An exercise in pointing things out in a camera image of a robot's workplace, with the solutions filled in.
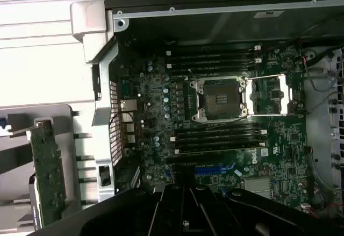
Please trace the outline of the blue expansion slot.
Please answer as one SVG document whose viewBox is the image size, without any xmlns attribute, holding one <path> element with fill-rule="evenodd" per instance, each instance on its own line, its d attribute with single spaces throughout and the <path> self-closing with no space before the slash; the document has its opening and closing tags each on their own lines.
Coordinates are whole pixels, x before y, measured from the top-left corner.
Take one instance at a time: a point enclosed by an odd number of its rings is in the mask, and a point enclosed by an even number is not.
<svg viewBox="0 0 344 236">
<path fill-rule="evenodd" d="M 218 167 L 199 167 L 194 169 L 194 174 L 197 176 L 201 175 L 222 175 L 222 174 L 227 174 L 230 170 L 235 168 L 235 165 L 233 166 L 218 166 Z"/>
</svg>

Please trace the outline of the black RAM slot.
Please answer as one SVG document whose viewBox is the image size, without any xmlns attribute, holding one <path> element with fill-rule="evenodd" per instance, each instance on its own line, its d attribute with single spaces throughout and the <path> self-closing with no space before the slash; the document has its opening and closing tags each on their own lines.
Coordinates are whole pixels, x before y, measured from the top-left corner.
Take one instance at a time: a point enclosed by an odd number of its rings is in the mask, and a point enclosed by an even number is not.
<svg viewBox="0 0 344 236">
<path fill-rule="evenodd" d="M 220 125 L 213 127 L 193 127 L 193 128 L 179 128 L 174 130 L 175 133 L 186 133 L 186 132 L 198 132 L 198 131 L 212 131 L 212 130 L 221 130 L 221 129 L 246 129 L 246 128 L 260 128 L 261 125 L 257 123 L 252 124 L 229 124 L 229 125 Z"/>
<path fill-rule="evenodd" d="M 175 134 L 170 137 L 170 142 L 176 142 L 182 139 L 193 139 L 202 137 L 234 137 L 247 135 L 267 135 L 268 130 L 209 130 L 209 131 L 187 131 Z"/>
<path fill-rule="evenodd" d="M 216 59 L 216 60 L 199 60 L 188 62 L 175 62 L 166 64 L 167 69 L 177 68 L 191 68 L 191 67 L 213 67 L 213 66 L 252 66 L 258 63 L 262 63 L 262 58 L 253 59 Z"/>
<path fill-rule="evenodd" d="M 248 69 L 243 68 L 224 68 L 224 69 L 196 69 L 191 68 L 193 74 L 222 74 L 222 73 L 240 73 L 248 71 Z M 172 75 L 186 75 L 190 73 L 190 69 L 173 69 L 170 71 Z"/>
<path fill-rule="evenodd" d="M 246 148 L 261 148 L 266 147 L 265 142 L 249 142 L 242 144 L 213 144 L 213 145 L 190 145 L 178 146 L 174 150 L 174 154 L 192 154 L 192 153 L 207 153 L 207 152 L 221 152 L 234 151 Z"/>
<path fill-rule="evenodd" d="M 244 145 L 244 144 L 255 144 L 261 142 L 260 140 L 244 140 L 244 141 L 208 141 L 208 142 L 185 142 L 176 143 L 176 147 L 201 147 L 201 146 L 220 146 L 220 145 Z"/>
<path fill-rule="evenodd" d="M 231 46 L 183 46 L 166 50 L 165 56 L 186 56 L 186 55 L 222 55 L 222 54 L 250 54 L 260 51 L 261 45 L 254 45 L 244 48 Z"/>
<path fill-rule="evenodd" d="M 211 56 L 205 58 L 189 58 L 189 59 L 171 59 L 171 62 L 192 62 L 192 61 L 252 61 L 259 59 L 260 57 L 249 57 L 249 56 Z"/>
</svg>

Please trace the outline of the long black expansion slot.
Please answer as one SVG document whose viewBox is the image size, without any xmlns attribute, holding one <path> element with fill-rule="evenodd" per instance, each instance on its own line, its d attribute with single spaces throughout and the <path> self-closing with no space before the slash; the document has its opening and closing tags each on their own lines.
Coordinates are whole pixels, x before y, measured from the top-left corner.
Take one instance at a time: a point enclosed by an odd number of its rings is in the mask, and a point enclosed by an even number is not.
<svg viewBox="0 0 344 236">
<path fill-rule="evenodd" d="M 180 156 L 175 156 L 175 157 L 170 157 L 166 158 L 166 164 L 170 165 L 173 163 L 198 163 L 198 162 L 203 162 L 203 161 L 217 161 L 217 160 L 222 160 L 224 158 L 223 154 L 219 155 L 210 155 L 210 154 L 205 154 L 205 155 L 180 155 Z"/>
</svg>

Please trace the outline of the silver chipset heat sink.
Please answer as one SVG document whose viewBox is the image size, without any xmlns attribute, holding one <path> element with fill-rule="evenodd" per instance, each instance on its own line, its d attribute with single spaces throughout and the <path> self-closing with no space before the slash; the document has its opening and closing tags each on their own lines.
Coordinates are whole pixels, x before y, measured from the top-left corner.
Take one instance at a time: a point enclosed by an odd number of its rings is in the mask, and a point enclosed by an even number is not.
<svg viewBox="0 0 344 236">
<path fill-rule="evenodd" d="M 253 177 L 245 180 L 245 190 L 272 199 L 270 179 L 268 177 Z"/>
</svg>

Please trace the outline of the green motherboard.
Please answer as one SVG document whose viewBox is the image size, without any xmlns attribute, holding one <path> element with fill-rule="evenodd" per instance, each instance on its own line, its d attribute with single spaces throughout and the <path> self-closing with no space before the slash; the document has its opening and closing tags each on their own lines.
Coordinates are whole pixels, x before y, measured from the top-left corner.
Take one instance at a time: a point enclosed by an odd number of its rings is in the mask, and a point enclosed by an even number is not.
<svg viewBox="0 0 344 236">
<path fill-rule="evenodd" d="M 230 189 L 245 189 L 245 180 L 253 177 L 270 179 L 272 199 L 291 208 L 304 210 L 310 202 L 312 186 L 309 182 L 307 160 L 304 147 L 307 144 L 306 110 L 304 106 L 304 85 L 301 50 L 295 46 L 284 47 L 269 52 L 261 43 L 255 44 L 215 44 L 198 46 L 231 46 L 244 48 L 261 45 L 262 49 L 250 54 L 186 55 L 165 56 L 166 50 L 177 45 L 149 47 L 147 45 L 125 46 L 120 50 L 118 75 L 121 96 L 122 145 L 127 156 L 136 158 L 140 163 L 140 183 L 152 191 L 156 187 L 175 183 L 190 177 L 198 184 L 216 188 L 225 194 Z M 252 66 L 213 66 L 191 67 L 196 69 L 243 68 L 240 73 L 198 74 L 197 78 L 217 76 L 242 76 L 246 78 L 285 74 L 287 85 L 292 88 L 293 100 L 288 105 L 290 114 L 286 116 L 249 116 L 249 118 L 228 124 L 202 125 L 191 121 L 195 111 L 194 91 L 189 88 L 192 77 L 172 75 L 166 64 L 175 63 L 171 59 L 205 58 L 211 56 L 249 56 L 260 57 L 262 63 Z M 179 128 L 213 127 L 229 124 L 260 124 L 260 128 L 249 130 L 268 130 L 267 135 L 247 135 L 234 137 L 202 137 L 170 142 Z M 260 140 L 266 147 L 246 148 L 234 151 L 192 153 L 180 155 L 219 155 L 217 161 L 166 164 L 166 158 L 180 156 L 174 154 L 176 143 L 208 141 Z M 199 167 L 233 166 L 227 174 L 194 174 Z"/>
</svg>

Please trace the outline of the open black PC case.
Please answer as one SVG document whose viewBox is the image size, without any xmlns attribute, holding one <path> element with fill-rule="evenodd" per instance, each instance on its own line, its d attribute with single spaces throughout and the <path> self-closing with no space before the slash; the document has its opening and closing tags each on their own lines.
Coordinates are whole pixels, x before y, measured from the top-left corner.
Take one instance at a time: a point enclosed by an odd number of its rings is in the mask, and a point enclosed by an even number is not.
<svg viewBox="0 0 344 236">
<path fill-rule="evenodd" d="M 125 46 L 261 43 L 301 50 L 310 202 L 303 211 L 344 217 L 344 0 L 238 4 L 100 0 L 71 5 L 73 36 L 92 67 L 92 135 L 98 191 L 108 198 L 140 183 L 140 163 L 122 145 L 118 56 Z"/>
</svg>

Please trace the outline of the grey parts rack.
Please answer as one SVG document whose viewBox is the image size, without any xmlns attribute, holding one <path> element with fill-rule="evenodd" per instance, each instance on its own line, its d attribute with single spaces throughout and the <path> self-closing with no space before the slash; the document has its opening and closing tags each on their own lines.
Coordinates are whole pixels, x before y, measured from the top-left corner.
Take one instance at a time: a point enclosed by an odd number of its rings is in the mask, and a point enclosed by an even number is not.
<svg viewBox="0 0 344 236">
<path fill-rule="evenodd" d="M 78 129 L 76 117 L 81 116 L 84 116 L 83 112 L 72 110 L 68 104 L 0 108 L 0 117 L 7 121 L 5 129 L 0 127 L 0 201 L 2 190 L 16 187 L 20 178 L 25 178 L 29 203 L 23 213 L 31 216 L 29 236 L 34 236 L 36 230 L 28 188 L 34 166 L 26 132 L 33 129 L 35 119 L 52 120 L 55 141 L 61 151 L 66 199 L 60 220 L 98 203 L 95 157 L 83 150 L 92 134 Z M 0 235 L 10 234 L 10 231 L 2 230 L 2 226 L 9 225 L 13 215 L 8 206 L 2 208 L 0 205 Z"/>
</svg>

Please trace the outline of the CPU socket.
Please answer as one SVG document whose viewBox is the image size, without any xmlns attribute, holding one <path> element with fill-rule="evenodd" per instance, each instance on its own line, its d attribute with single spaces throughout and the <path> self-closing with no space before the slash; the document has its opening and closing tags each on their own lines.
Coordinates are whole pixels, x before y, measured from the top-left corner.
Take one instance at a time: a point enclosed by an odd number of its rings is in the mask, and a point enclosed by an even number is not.
<svg viewBox="0 0 344 236">
<path fill-rule="evenodd" d="M 248 116 L 245 103 L 246 79 L 242 76 L 217 76 L 198 78 L 189 82 L 194 93 L 197 118 L 230 119 Z"/>
</svg>

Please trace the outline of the metal socket cover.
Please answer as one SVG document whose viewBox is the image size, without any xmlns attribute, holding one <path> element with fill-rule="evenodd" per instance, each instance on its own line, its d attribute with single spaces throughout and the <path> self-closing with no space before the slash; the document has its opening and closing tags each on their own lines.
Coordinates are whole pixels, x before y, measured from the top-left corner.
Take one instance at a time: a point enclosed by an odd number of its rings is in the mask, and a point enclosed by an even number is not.
<svg viewBox="0 0 344 236">
<path fill-rule="evenodd" d="M 246 78 L 245 103 L 249 116 L 286 116 L 291 113 L 292 88 L 285 74 Z"/>
</svg>

